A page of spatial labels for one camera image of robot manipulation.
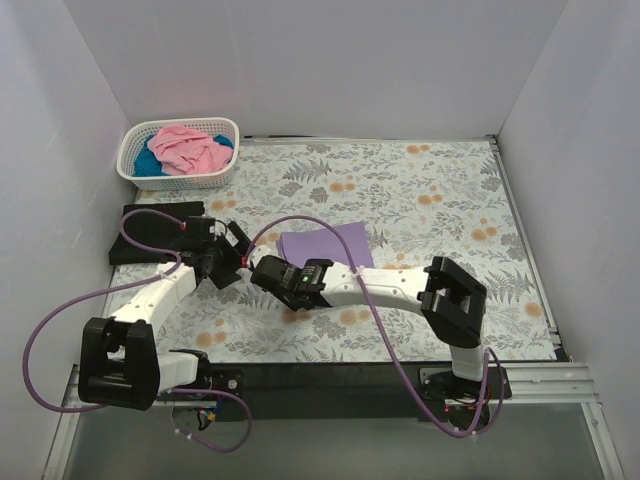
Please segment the purple t-shirt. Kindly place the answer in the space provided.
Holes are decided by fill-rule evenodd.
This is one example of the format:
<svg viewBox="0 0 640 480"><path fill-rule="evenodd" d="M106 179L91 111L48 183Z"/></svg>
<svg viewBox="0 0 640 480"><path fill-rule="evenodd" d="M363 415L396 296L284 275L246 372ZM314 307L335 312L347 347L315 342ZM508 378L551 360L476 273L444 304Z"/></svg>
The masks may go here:
<svg viewBox="0 0 640 480"><path fill-rule="evenodd" d="M335 229L345 240L357 267L375 267L363 222L344 224ZM308 232L283 232L276 241L276 247L282 258L300 268L310 259L349 264L339 239L325 228Z"/></svg>

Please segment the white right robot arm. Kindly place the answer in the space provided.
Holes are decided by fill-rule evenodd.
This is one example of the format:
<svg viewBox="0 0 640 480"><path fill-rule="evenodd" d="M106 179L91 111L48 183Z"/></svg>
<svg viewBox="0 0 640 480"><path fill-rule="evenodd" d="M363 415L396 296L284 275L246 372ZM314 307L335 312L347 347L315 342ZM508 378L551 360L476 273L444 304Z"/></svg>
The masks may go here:
<svg viewBox="0 0 640 480"><path fill-rule="evenodd" d="M294 311L372 303L421 314L450 348L454 389L471 398L489 384L481 339L487 290L449 258L436 256L427 267L396 270L352 269L328 259L297 267L257 249L248 266L252 284Z"/></svg>

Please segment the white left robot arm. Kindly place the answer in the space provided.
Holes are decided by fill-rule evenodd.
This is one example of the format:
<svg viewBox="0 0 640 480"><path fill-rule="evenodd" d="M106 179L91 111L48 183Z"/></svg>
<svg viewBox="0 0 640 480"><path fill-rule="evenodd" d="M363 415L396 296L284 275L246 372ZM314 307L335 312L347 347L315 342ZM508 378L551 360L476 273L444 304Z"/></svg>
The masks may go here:
<svg viewBox="0 0 640 480"><path fill-rule="evenodd" d="M155 337L203 280L218 289L240 280L250 239L234 221L221 232L217 223L210 217L181 222L176 248L149 249L162 260L156 280L108 317L86 323L78 381L82 401L146 410L160 394L175 388L193 400L211 392L214 380L205 353L179 349L160 354Z"/></svg>

